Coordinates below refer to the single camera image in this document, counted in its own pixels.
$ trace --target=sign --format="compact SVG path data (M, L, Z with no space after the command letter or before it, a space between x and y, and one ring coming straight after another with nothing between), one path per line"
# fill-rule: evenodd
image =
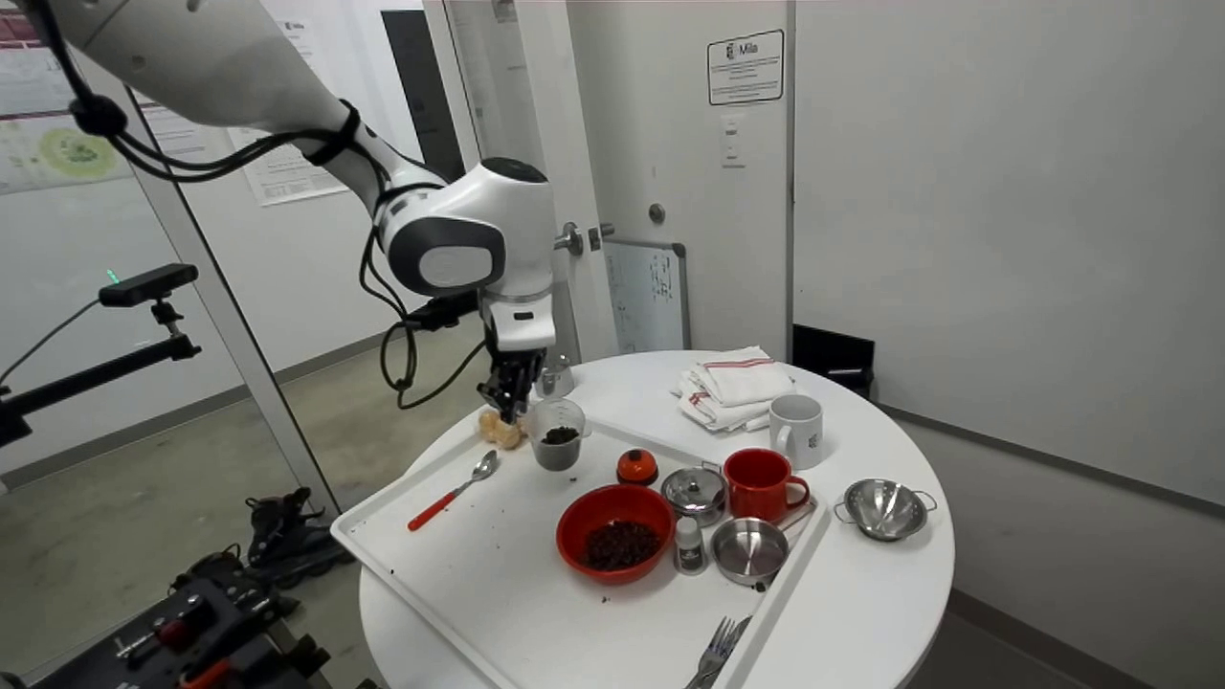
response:
M73 89L25 10L0 9L0 120L71 110Z
M122 156L71 113L0 120L0 196L122 179Z
M711 108L771 102L785 93L785 34L742 34L706 47Z

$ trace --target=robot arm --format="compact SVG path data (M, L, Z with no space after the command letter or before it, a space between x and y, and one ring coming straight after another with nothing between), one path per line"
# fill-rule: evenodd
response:
M363 200L390 270L419 293L476 293L495 355L481 393L507 422L525 408L552 321L552 186L520 159L487 159L457 182L393 152L342 102L256 0L21 0L113 69L193 121L259 128L300 139Z

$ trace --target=spoon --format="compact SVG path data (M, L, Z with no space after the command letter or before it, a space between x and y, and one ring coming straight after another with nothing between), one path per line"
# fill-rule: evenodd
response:
M409 531L423 531L439 508L450 508L467 487L490 478L497 469L497 450L487 450L476 467L473 467L473 478L465 487L457 487L451 492L437 496L429 508L423 508L414 521L409 521Z

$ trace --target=stainless steel bowl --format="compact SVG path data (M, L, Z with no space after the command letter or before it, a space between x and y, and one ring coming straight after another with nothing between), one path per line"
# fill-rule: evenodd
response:
M663 496L677 517L692 517L706 527L723 521L723 473L711 467L682 467L665 473Z
M789 561L789 552L792 552L789 536L777 523L757 517L723 521L711 536L718 566L732 580L752 591L766 591L777 578L777 570Z
M852 521L860 536L880 542L899 542L905 536L927 523L934 504L923 504L920 490L908 490L887 478L854 481L843 496Z

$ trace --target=red cup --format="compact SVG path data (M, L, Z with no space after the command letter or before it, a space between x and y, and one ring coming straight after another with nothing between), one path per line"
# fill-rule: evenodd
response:
M792 463L771 448L742 448L723 463L729 504L734 517L763 517L781 523L789 508L807 503L807 481Z

